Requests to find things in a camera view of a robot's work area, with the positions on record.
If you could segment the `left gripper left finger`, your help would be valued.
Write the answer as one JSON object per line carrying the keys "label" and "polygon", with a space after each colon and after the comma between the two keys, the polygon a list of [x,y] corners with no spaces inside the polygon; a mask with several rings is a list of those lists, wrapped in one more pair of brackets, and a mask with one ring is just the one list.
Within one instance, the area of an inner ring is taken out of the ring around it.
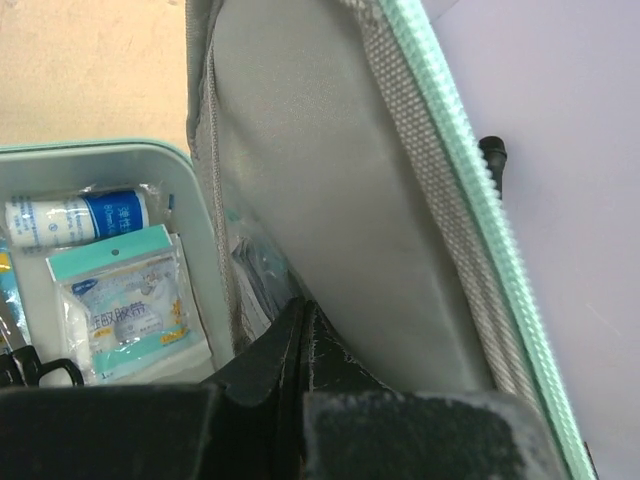
{"label": "left gripper left finger", "polygon": [[304,301],[197,383],[1,387],[5,479],[297,479]]}

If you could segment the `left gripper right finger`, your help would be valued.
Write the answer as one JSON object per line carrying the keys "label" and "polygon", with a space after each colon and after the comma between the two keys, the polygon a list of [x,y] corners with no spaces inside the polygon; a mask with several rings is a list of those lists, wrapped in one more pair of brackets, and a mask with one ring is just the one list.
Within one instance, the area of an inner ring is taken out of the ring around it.
{"label": "left gripper right finger", "polygon": [[551,434],[516,396],[398,392],[308,303],[302,433],[308,479],[566,479]]}

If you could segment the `teal cotton swab bag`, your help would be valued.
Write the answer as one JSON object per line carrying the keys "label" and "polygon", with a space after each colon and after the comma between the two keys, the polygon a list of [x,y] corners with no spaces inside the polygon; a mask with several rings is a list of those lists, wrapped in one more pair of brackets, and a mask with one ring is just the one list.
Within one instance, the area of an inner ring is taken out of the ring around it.
{"label": "teal cotton swab bag", "polygon": [[182,381],[197,369],[211,372],[181,239],[165,226],[60,250],[47,265],[66,353],[60,291],[89,311],[95,385]]}

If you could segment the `white gauze pad packet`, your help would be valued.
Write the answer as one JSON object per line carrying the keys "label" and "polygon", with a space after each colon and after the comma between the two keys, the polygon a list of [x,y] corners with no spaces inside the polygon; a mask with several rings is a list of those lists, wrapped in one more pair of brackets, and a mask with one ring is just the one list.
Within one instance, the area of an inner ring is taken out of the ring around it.
{"label": "white gauze pad packet", "polygon": [[83,375],[86,385],[97,383],[87,320],[89,311],[70,292],[60,291],[65,349]]}

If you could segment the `black handled scissors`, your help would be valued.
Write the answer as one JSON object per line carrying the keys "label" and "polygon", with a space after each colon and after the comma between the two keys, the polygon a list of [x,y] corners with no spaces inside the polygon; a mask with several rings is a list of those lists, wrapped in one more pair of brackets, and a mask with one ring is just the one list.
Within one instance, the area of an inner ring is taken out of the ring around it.
{"label": "black handled scissors", "polygon": [[10,306],[1,300],[1,336],[9,352],[1,355],[1,387],[38,387],[48,374],[63,370],[72,386],[83,386],[84,377],[69,358],[42,362],[37,350],[22,335]]}

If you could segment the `blue plaster packet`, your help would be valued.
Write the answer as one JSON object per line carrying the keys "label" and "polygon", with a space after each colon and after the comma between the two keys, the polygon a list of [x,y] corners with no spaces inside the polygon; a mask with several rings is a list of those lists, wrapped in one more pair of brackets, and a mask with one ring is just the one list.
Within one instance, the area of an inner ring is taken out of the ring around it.
{"label": "blue plaster packet", "polygon": [[1,238],[1,293],[10,307],[17,327],[24,340],[30,344],[31,336],[20,296],[17,277],[13,268],[9,246],[5,238]]}

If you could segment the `blue label bandage roll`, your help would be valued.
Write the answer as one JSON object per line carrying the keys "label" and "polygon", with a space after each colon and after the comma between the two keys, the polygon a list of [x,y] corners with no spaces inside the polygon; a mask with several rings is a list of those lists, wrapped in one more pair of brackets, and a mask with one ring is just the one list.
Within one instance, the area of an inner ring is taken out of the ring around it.
{"label": "blue label bandage roll", "polygon": [[133,189],[45,200],[18,195],[4,204],[4,218],[20,248],[67,247],[149,226],[144,195]]}

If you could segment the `mint green medicine case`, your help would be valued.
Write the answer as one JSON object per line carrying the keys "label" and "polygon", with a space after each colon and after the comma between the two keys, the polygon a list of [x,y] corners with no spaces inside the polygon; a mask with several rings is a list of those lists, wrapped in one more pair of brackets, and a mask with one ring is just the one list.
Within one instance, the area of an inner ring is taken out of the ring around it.
{"label": "mint green medicine case", "polygon": [[7,201],[133,189],[148,227],[181,239],[211,372],[89,387],[197,383],[267,331],[250,324],[231,256],[226,211],[238,210],[288,261],[304,301],[297,479],[308,479],[308,303],[388,388],[516,396],[547,427],[566,479],[592,478],[500,196],[422,5],[190,1],[186,40],[188,154],[151,140],[1,150],[1,237],[41,361],[71,359],[48,257],[109,238],[17,247]]}

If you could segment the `small clear plaster bag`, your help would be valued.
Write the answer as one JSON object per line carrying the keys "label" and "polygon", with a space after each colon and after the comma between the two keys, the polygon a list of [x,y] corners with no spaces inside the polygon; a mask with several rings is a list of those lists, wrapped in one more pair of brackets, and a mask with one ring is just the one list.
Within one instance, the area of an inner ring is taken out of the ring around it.
{"label": "small clear plaster bag", "polygon": [[226,211],[231,256],[252,327],[266,330],[299,288],[288,261],[266,231],[238,210]]}

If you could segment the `black microphone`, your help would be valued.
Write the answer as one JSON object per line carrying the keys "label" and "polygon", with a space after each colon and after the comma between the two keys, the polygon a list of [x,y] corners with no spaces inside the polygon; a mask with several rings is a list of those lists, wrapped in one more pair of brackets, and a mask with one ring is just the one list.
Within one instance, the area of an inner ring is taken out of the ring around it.
{"label": "black microphone", "polygon": [[495,182],[499,196],[503,192],[503,175],[508,155],[504,141],[497,136],[485,136],[478,142],[478,146],[487,163],[491,178]]}

